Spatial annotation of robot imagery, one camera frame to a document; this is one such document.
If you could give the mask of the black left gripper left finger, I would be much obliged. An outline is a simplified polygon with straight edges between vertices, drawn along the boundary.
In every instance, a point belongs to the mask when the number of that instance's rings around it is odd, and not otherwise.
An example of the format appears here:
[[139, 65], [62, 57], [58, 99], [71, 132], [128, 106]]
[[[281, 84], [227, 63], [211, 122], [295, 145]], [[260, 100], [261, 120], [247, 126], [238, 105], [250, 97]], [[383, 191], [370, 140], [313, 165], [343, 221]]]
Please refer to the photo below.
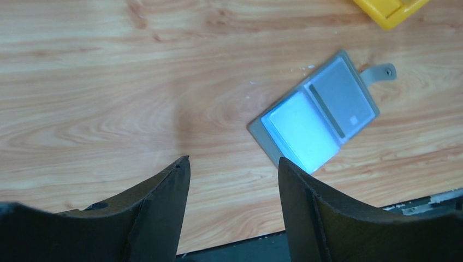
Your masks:
[[1, 203], [1, 261], [174, 261], [191, 181], [182, 156], [84, 210]]

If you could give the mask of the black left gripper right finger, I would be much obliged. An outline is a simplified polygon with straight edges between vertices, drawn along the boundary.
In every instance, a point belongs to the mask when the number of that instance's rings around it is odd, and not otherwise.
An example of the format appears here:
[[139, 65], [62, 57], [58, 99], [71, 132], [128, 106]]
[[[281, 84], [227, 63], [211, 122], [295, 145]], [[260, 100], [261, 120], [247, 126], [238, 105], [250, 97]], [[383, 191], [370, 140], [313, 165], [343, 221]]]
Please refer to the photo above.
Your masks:
[[462, 261], [462, 211], [405, 216], [361, 202], [282, 157], [278, 187], [292, 261]]

